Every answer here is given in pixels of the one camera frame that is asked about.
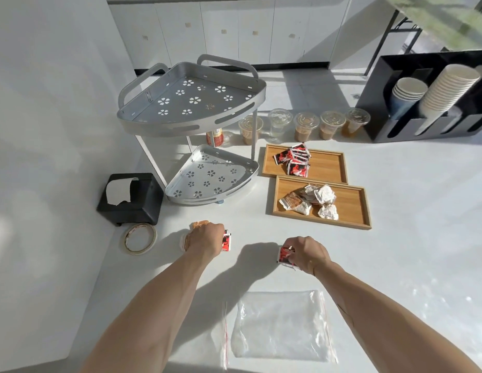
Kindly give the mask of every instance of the hand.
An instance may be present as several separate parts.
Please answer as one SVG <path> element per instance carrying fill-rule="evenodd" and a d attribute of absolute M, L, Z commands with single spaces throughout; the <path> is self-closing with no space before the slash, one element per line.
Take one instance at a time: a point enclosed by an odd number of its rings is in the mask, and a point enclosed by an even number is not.
<path fill-rule="evenodd" d="M 325 247 L 312 237 L 288 238 L 284 247 L 292 246 L 295 252 L 288 257 L 302 271 L 315 276 L 315 267 L 319 264 L 331 263 L 331 257 Z"/>
<path fill-rule="evenodd" d="M 224 238 L 224 226 L 211 222 L 193 229 L 189 235 L 189 248 L 187 252 L 205 254 L 213 259 L 222 250 L 222 238 Z"/>

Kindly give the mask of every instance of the black tissue box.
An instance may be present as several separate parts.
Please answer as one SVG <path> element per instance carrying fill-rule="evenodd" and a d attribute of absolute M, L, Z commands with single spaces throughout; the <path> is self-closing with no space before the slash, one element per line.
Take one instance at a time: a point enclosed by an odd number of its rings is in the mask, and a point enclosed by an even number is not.
<path fill-rule="evenodd" d="M 116 226 L 124 223 L 147 222 L 157 225 L 163 191 L 151 173 L 112 174 L 108 183 L 117 179 L 137 178 L 130 185 L 131 201 L 123 201 L 119 205 L 108 204 L 106 186 L 101 194 L 96 210 Z"/>

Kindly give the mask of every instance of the wooden tray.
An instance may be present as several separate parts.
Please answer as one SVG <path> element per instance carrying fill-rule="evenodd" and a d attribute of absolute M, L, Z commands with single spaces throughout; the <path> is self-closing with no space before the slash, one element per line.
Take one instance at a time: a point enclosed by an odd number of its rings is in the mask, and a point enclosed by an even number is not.
<path fill-rule="evenodd" d="M 328 184 L 336 194 L 336 202 L 339 220 L 328 220 L 319 217 L 319 208 L 312 206 L 312 211 L 308 216 L 294 211 L 285 210 L 279 203 L 279 199 L 289 194 L 291 191 L 305 187 L 307 184 L 324 185 Z M 275 182 L 274 208 L 272 214 L 275 216 L 295 218 L 304 221 L 320 222 L 346 226 L 356 229 L 371 229 L 369 207 L 365 189 L 362 187 L 349 186 L 345 184 L 329 183 L 316 181 L 309 178 L 278 175 Z"/>
<path fill-rule="evenodd" d="M 265 147 L 265 158 L 263 160 L 263 176 L 277 175 L 289 176 L 286 174 L 286 165 L 277 165 L 274 155 L 288 149 L 286 145 L 267 144 Z M 309 149 L 312 158 L 310 158 L 310 170 L 307 179 L 316 179 L 318 181 L 329 181 L 332 183 L 348 184 L 346 175 L 346 165 L 344 164 L 344 154 L 341 152 L 329 152 L 327 150 Z"/>

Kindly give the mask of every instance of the silver shelf tray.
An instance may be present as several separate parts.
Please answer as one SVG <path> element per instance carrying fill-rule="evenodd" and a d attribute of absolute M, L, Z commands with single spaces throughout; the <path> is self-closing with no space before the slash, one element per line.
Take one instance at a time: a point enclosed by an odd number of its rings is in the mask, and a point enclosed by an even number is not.
<path fill-rule="evenodd" d="M 200 145 L 165 188 L 165 195 L 180 204 L 221 202 L 247 184 L 257 171 L 256 161 Z"/>
<path fill-rule="evenodd" d="M 253 77 L 201 65 L 204 60 L 245 68 Z M 125 96 L 158 69 L 165 74 L 124 105 Z M 201 55 L 197 64 L 180 62 L 170 70 L 158 63 L 119 95 L 117 113 L 126 132 L 138 136 L 190 136 L 230 125 L 265 101 L 267 84 L 248 63 Z"/>

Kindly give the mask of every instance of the paper cup stack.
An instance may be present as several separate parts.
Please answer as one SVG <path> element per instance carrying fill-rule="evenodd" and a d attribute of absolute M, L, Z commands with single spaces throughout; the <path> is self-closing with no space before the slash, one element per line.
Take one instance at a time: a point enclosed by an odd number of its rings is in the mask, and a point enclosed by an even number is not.
<path fill-rule="evenodd" d="M 462 64 L 447 65 L 419 103 L 419 111 L 426 121 L 415 135 L 420 135 L 448 111 L 479 78 L 474 68 Z"/>
<path fill-rule="evenodd" d="M 390 118 L 401 118 L 427 92 L 427 85 L 412 77 L 400 78 L 390 98 Z"/>

